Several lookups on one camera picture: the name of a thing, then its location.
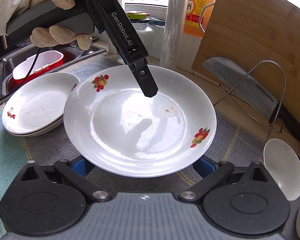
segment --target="white plate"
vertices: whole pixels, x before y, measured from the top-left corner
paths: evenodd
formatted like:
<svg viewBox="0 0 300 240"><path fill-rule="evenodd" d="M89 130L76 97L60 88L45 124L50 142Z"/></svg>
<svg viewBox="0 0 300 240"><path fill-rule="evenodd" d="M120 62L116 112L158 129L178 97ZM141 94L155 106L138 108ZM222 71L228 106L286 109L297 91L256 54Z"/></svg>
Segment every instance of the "white plate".
<svg viewBox="0 0 300 240"><path fill-rule="evenodd" d="M217 118L207 95L174 71L149 68L159 88L153 98L143 95L129 67L121 65L82 81L66 102L70 141L104 170L128 177L163 176L194 163L212 143ZM101 76L97 92L92 82Z"/></svg>
<svg viewBox="0 0 300 240"><path fill-rule="evenodd" d="M5 105L2 123L13 134L29 134L55 123L63 115L66 100L80 80L71 73L57 72L31 80Z"/></svg>
<svg viewBox="0 0 300 240"><path fill-rule="evenodd" d="M43 128L37 132L33 132L33 133L26 133L26 134L14 134L14 133L10 133L11 135L14 136L18 136L18 137L35 137L35 136L39 136L39 135L43 135L47 132L52 131L53 129L57 128L59 125L61 125L63 123L63 116L58 119L56 122L54 122L53 124L51 124L50 126Z"/></svg>

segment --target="screw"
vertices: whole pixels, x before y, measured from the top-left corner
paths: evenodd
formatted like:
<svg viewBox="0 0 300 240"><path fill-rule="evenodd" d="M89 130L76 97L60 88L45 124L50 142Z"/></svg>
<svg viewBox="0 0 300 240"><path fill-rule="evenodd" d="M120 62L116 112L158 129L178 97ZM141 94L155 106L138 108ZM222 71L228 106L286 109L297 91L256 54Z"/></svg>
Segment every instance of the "screw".
<svg viewBox="0 0 300 240"><path fill-rule="evenodd" d="M103 190L98 190L98 191L95 191L92 195L94 198L97 198L97 199L105 199L109 196L109 193L106 191L103 191Z"/></svg>
<svg viewBox="0 0 300 240"><path fill-rule="evenodd" d="M181 197L184 199L194 199L196 196L197 194L192 191L184 191L181 193Z"/></svg>
<svg viewBox="0 0 300 240"><path fill-rule="evenodd" d="M143 199L143 200L147 200L147 199L149 199L150 197L149 197L148 195L143 195L143 196L141 196L140 198Z"/></svg>

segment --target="human hand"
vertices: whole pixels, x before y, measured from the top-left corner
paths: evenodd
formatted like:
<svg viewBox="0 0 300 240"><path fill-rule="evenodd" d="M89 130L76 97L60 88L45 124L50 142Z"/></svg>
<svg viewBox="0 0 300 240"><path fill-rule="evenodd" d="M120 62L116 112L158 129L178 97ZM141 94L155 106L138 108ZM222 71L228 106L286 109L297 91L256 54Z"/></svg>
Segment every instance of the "human hand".
<svg viewBox="0 0 300 240"><path fill-rule="evenodd" d="M30 0L29 8L45 0ZM64 10L71 9L75 2L74 0L51 0L54 4ZM51 26L50 28L37 27L32 31L30 36L31 42L37 47L53 47L58 44L67 44L77 40L80 49L87 50L90 47L90 37L88 34L75 34L71 30L61 26Z"/></svg>

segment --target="stacked white plates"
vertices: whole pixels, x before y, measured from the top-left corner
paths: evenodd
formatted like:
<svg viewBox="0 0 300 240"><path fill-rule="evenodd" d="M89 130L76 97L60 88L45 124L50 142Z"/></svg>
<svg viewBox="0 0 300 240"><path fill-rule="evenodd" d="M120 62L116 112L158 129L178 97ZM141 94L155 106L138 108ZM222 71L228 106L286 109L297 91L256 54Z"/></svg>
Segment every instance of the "stacked white plates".
<svg viewBox="0 0 300 240"><path fill-rule="evenodd" d="M31 80L15 92L2 113L2 123L12 135L31 137L47 133L63 122L68 96L80 80L56 72Z"/></svg>

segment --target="fruit pattern decoration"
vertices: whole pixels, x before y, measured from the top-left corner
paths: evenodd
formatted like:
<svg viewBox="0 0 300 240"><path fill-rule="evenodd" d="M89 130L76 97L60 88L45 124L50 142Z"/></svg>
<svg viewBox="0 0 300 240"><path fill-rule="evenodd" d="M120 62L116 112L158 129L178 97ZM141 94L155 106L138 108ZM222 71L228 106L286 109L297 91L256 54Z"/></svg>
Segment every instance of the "fruit pattern decoration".
<svg viewBox="0 0 300 240"><path fill-rule="evenodd" d="M73 88L71 89L71 92L75 89L75 87L77 86L77 83L74 83Z"/></svg>
<svg viewBox="0 0 300 240"><path fill-rule="evenodd" d="M10 108L10 110L8 111L8 116L12 119L15 119L16 115L12 114L13 108Z"/></svg>
<svg viewBox="0 0 300 240"><path fill-rule="evenodd" d="M210 132L210 129L206 127L205 129L201 128L199 132L194 136L194 139L192 140L191 148L194 148L197 146L197 144L202 143L202 141L208 136Z"/></svg>
<svg viewBox="0 0 300 240"><path fill-rule="evenodd" d="M100 92L105 88L105 85L107 84L107 80L109 79L108 75L100 75L99 77L96 77L91 83L94 85L93 88L97 89L97 92Z"/></svg>

